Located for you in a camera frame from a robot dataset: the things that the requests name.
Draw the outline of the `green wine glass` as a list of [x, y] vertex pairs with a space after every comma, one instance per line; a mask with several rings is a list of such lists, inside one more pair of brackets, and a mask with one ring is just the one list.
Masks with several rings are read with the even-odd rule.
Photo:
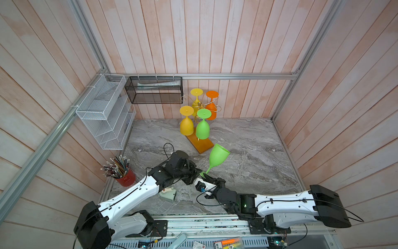
[[208, 174], [212, 168], [217, 167], [222, 163], [224, 163], [229, 155], [230, 152], [226, 148], [224, 148], [219, 144], [215, 144], [210, 152], [209, 168], [206, 172], [200, 173], [200, 176], [204, 177], [204, 174]]
[[199, 140], [206, 140], [210, 135], [210, 126], [206, 119], [211, 117], [211, 111], [208, 109], [200, 109], [197, 111], [197, 116], [202, 119], [197, 125], [195, 135]]

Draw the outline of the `gold rack with wooden base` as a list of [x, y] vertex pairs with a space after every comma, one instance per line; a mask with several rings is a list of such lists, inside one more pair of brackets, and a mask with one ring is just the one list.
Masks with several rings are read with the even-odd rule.
[[[206, 109], [205, 108], [206, 104], [208, 104], [208, 103], [202, 102], [200, 109]], [[194, 146], [194, 148], [198, 151], [198, 153], [202, 154], [202, 153], [206, 152], [207, 150], [213, 148], [214, 144], [210, 141], [209, 138], [206, 140], [199, 140], [196, 137], [196, 135], [195, 135], [196, 128], [197, 128], [198, 123], [200, 121], [202, 121], [202, 119], [200, 119], [198, 116], [196, 116], [196, 117], [190, 116], [190, 118], [194, 124], [194, 133], [190, 136], [185, 136], [185, 137], [190, 141], [190, 143]]]

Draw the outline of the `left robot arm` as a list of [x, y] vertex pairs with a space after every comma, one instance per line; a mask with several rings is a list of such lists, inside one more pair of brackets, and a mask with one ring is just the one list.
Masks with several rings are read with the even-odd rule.
[[149, 236], [154, 222], [151, 215], [145, 210], [130, 216], [127, 212], [178, 181], [191, 185], [201, 172], [187, 153], [173, 152], [170, 159], [149, 168], [142, 180], [118, 196], [100, 204], [87, 203], [74, 227], [75, 242], [84, 249], [105, 249], [131, 234]]

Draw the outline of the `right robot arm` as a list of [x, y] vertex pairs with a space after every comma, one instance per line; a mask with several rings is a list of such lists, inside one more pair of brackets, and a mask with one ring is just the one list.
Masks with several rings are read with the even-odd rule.
[[227, 213], [240, 220], [259, 219], [267, 233], [293, 225], [321, 222], [331, 228], [349, 228], [351, 222], [339, 195], [320, 185], [288, 195], [239, 194], [225, 186], [226, 181], [204, 174], [194, 182], [197, 191], [215, 199]]

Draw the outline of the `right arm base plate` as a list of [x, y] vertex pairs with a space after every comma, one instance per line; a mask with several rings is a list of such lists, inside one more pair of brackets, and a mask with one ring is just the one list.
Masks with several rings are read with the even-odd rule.
[[290, 228], [279, 228], [276, 226], [273, 215], [257, 217], [248, 221], [251, 234], [289, 234]]

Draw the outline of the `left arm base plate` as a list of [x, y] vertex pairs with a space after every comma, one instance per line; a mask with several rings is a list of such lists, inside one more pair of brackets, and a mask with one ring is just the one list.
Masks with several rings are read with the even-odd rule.
[[154, 220], [147, 225], [141, 233], [129, 234], [127, 238], [140, 238], [140, 237], [165, 237], [167, 235], [168, 221], [167, 220]]

